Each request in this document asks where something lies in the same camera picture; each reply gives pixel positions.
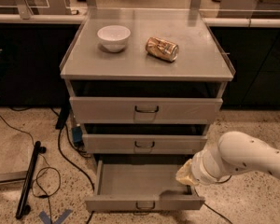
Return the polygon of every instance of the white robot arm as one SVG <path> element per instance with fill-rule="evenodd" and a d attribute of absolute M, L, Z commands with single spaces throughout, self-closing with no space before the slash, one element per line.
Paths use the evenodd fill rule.
<path fill-rule="evenodd" d="M 209 185 L 223 176 L 249 171 L 261 171 L 280 179 L 280 150 L 248 134 L 228 132 L 220 137 L 217 147 L 196 153 L 177 172 L 176 180 L 186 185 Z"/>

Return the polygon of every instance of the speckled floor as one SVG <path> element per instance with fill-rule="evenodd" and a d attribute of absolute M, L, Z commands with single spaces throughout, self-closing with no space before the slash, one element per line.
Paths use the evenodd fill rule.
<path fill-rule="evenodd" d="M 50 197 L 52 219 L 55 222 L 66 210 L 69 216 L 62 223 L 85 223 L 89 217 L 84 198 L 91 195 L 88 179 L 64 160 L 58 151 L 59 131 L 55 130 L 57 117 L 49 108 L 33 108 L 16 112 L 0 107 L 0 115 L 13 127 L 29 132 L 34 140 L 39 140 L 47 148 L 44 154 L 51 167 L 61 174 L 61 186 Z M 280 149 L 280 111 L 231 111 L 222 110 L 211 126 L 207 142 L 212 146 L 226 131 L 241 131 L 256 136 L 273 147 Z M 0 173 L 25 170 L 32 152 L 31 137 L 11 130 L 0 119 Z M 66 132 L 61 135 L 61 150 L 93 181 L 95 174 L 91 162 L 80 157 L 69 145 Z M 47 165 L 39 157 L 35 173 Z M 48 193 L 58 187 L 58 176 L 48 171 L 39 179 Z M 15 218 L 22 183 L 0 185 L 0 223 L 43 223 L 39 215 L 49 215 L 47 199 L 38 199 L 30 191 L 28 204 L 31 212 L 22 220 Z M 260 172 L 250 172 L 233 176 L 222 185 L 198 186 L 197 192 L 204 196 L 206 203 L 227 217 L 232 223 L 280 223 L 280 181 Z M 43 194 L 33 186 L 36 195 Z M 137 216 L 132 213 L 94 213 L 91 223 L 227 223 L 206 206 L 199 211 L 174 211 Z"/>

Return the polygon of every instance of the soda can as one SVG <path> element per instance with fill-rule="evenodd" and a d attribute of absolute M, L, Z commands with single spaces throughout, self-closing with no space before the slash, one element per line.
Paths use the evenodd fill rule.
<path fill-rule="evenodd" d="M 157 37 L 151 37 L 147 41 L 146 50 L 149 54 L 168 62 L 177 58 L 179 47 L 176 43 L 166 41 Z"/>

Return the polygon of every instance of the white bowl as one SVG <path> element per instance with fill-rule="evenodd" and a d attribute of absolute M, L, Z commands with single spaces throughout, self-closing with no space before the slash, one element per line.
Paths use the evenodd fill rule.
<path fill-rule="evenodd" d="M 111 52 L 119 52 L 124 49 L 130 34 L 129 28 L 117 25 L 103 27 L 97 32 L 100 43 Z"/>

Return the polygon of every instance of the drawer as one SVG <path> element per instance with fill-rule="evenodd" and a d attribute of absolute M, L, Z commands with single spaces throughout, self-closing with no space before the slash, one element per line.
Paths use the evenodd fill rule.
<path fill-rule="evenodd" d="M 83 134 L 89 153 L 195 154 L 206 143 L 206 136 Z"/>
<path fill-rule="evenodd" d="M 199 210 L 205 199 L 175 180 L 183 156 L 102 155 L 88 211 Z"/>
<path fill-rule="evenodd" d="M 221 99 L 71 97 L 79 123 L 211 124 Z"/>

